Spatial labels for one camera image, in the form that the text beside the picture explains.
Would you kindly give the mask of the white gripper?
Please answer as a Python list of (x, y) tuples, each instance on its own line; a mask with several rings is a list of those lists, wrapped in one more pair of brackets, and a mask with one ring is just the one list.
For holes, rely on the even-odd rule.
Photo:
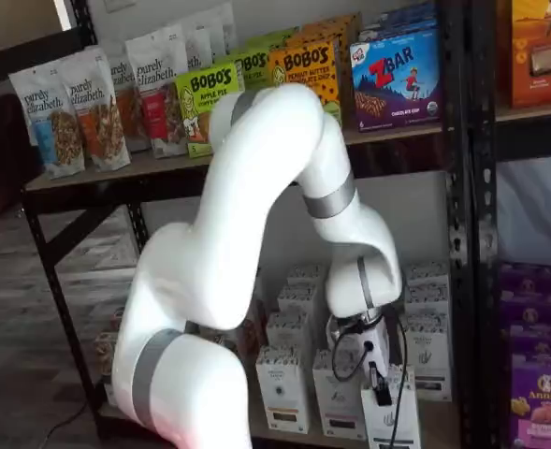
[(370, 378), (378, 406), (390, 406), (391, 394), (386, 377), (389, 372), (389, 338), (384, 321), (365, 324), (358, 321), (340, 330), (335, 345), (335, 362), (349, 361)]

